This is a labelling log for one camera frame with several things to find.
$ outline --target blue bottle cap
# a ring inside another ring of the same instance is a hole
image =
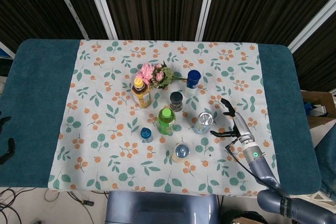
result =
[[[152,135],[152,132],[149,128],[142,128],[140,135],[142,138],[149,138]]]
[[[186,146],[185,144],[179,144],[176,148],[175,148],[175,154],[177,155],[177,157],[179,158],[186,158],[189,155],[189,147]]]
[[[198,84],[198,81],[201,78],[200,72],[197,70],[191,70],[188,73],[188,78],[187,78],[187,87],[194,89],[195,86]]]

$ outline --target bottle label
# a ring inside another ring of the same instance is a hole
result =
[[[148,103],[150,99],[151,99],[151,94],[149,92],[143,96],[144,103]]]

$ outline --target floor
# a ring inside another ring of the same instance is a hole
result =
[[[326,125],[314,128],[311,130],[314,146],[322,139],[335,122],[330,122]],[[21,191],[22,188],[13,188],[15,191]],[[46,199],[54,199],[57,196],[56,192],[47,191],[45,188],[36,188],[32,191],[22,193],[13,203],[12,207],[19,213],[22,223],[33,224],[37,220],[41,220],[43,224],[55,223],[92,223],[87,211],[84,207],[74,201],[67,193],[60,193],[59,197],[53,202],[47,202]],[[92,215],[95,224],[104,223],[107,200],[104,195],[95,194],[90,191],[76,191],[80,199],[94,201],[93,207],[87,207]],[[0,201],[9,202],[11,200],[10,193],[2,196]],[[224,209],[238,209],[256,211],[261,214],[270,224],[290,224],[290,220],[280,215],[264,212],[260,209],[255,198],[246,197],[225,197]],[[8,224],[17,224],[18,218],[13,211],[5,209],[4,212],[8,217]],[[0,223],[5,223],[4,217],[0,215]]]

